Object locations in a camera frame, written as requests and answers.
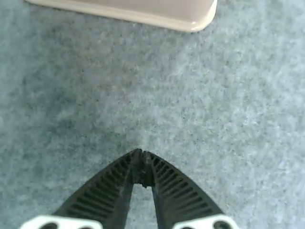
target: beige plastic tray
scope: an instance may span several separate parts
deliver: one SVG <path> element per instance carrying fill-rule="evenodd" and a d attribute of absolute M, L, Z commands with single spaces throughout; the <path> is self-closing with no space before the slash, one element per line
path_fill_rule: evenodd
<path fill-rule="evenodd" d="M 213 20 L 217 0 L 26 0 L 59 9 L 195 32 Z"/>

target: gray carpet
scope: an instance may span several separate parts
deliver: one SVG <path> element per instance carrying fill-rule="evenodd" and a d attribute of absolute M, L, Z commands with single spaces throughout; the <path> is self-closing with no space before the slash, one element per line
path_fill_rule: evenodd
<path fill-rule="evenodd" d="M 0 2 L 0 228 L 150 150 L 243 229 L 305 227 L 305 2 L 220 0 L 187 34 Z M 127 229 L 156 229 L 135 187 Z"/>

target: white plastic object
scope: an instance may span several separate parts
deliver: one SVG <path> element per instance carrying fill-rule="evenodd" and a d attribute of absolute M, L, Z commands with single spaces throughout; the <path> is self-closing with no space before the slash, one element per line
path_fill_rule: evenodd
<path fill-rule="evenodd" d="M 239 229 L 234 220 L 224 214 L 176 223 L 173 229 Z"/>
<path fill-rule="evenodd" d="M 75 219 L 61 216 L 40 215 L 25 222 L 20 229 L 41 229 L 47 224 L 55 224 L 57 229 L 103 229 L 101 223 L 89 219 Z"/>
<path fill-rule="evenodd" d="M 195 32 L 210 24 L 217 0 L 26 0 L 59 9 Z"/>

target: black plastic jaw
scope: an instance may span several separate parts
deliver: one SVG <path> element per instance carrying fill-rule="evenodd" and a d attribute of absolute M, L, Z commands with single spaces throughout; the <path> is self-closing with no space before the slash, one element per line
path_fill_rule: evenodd
<path fill-rule="evenodd" d="M 104 229 L 123 229 L 134 184 L 152 187 L 159 229 L 223 213 L 177 168 L 155 154 L 136 149 L 87 181 L 54 215 L 93 219 Z"/>

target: screw hole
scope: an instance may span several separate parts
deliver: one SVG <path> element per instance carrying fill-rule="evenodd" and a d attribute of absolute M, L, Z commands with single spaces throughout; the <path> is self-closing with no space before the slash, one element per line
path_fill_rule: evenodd
<path fill-rule="evenodd" d="M 44 226 L 42 226 L 40 229 L 57 229 L 56 223 L 47 223 Z"/>
<path fill-rule="evenodd" d="M 214 223 L 214 228 L 215 229 L 231 229 L 231 226 L 227 222 L 218 221 L 218 222 Z"/>

